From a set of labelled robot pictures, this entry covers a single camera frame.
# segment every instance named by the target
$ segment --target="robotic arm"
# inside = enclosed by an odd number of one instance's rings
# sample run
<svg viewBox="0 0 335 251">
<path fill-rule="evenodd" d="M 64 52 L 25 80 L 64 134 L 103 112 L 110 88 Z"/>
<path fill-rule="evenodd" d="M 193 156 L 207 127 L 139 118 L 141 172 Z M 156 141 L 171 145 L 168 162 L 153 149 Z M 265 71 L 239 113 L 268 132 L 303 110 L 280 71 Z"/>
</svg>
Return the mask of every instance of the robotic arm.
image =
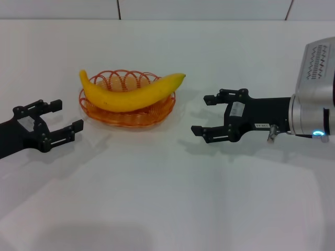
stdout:
<svg viewBox="0 0 335 251">
<path fill-rule="evenodd" d="M 335 134 L 335 37 L 306 45 L 291 98 L 253 99 L 247 89 L 221 89 L 204 101 L 208 106 L 228 104 L 223 126 L 192 126 L 206 143 L 237 142 L 249 131 L 269 131 L 270 143 L 279 133 L 327 142 Z"/>
</svg>

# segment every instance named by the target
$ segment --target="label sticker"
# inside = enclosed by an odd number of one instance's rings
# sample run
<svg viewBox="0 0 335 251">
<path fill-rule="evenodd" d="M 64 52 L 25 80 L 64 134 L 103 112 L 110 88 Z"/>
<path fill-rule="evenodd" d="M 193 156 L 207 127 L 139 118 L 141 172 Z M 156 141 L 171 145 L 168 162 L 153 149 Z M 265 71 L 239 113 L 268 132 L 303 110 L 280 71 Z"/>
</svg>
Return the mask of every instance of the label sticker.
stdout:
<svg viewBox="0 0 335 251">
<path fill-rule="evenodd" d="M 244 111 L 245 104 L 240 102 L 234 102 L 232 103 L 231 111 L 229 116 L 237 116 L 242 117 L 243 111 Z"/>
<path fill-rule="evenodd" d="M 31 116 L 24 117 L 17 120 L 28 132 L 34 130 L 34 119 Z"/>
<path fill-rule="evenodd" d="M 270 128 L 270 124 L 255 124 L 256 128 Z"/>
</svg>

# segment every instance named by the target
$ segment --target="yellow banana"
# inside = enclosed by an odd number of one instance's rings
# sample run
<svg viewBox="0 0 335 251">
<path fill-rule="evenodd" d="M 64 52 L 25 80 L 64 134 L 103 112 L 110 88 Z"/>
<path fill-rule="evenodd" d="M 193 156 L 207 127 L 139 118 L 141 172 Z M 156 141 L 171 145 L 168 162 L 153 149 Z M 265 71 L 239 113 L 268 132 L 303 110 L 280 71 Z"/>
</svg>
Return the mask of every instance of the yellow banana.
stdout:
<svg viewBox="0 0 335 251">
<path fill-rule="evenodd" d="M 127 112 L 150 106 L 172 94 L 182 84 L 185 74 L 163 77 L 150 85 L 129 92 L 111 92 L 90 82 L 87 73 L 79 73 L 86 98 L 103 110 Z"/>
</svg>

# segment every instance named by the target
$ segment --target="white wall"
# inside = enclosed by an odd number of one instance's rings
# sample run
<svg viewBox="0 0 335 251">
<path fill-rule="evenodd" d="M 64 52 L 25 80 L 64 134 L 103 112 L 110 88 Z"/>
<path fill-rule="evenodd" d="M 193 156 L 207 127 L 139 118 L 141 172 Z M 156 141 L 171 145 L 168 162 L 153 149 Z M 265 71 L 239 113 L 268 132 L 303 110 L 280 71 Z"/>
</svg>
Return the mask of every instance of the white wall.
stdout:
<svg viewBox="0 0 335 251">
<path fill-rule="evenodd" d="M 118 19 L 116 0 L 0 0 L 0 18 Z"/>
<path fill-rule="evenodd" d="M 335 20 L 335 1 L 294 0 L 288 20 Z"/>
<path fill-rule="evenodd" d="M 120 0 L 122 19 L 284 20 L 291 0 Z"/>
</svg>

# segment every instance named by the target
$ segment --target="blue led light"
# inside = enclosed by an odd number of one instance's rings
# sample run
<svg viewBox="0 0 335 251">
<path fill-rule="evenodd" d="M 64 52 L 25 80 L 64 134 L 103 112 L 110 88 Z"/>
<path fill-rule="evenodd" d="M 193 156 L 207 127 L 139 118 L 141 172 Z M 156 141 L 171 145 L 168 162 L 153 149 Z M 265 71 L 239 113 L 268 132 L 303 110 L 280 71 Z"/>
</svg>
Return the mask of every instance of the blue led light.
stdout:
<svg viewBox="0 0 335 251">
<path fill-rule="evenodd" d="M 313 132 L 313 135 L 315 136 L 323 136 L 325 133 L 324 132 L 321 132 L 321 131 L 315 131 Z"/>
</svg>

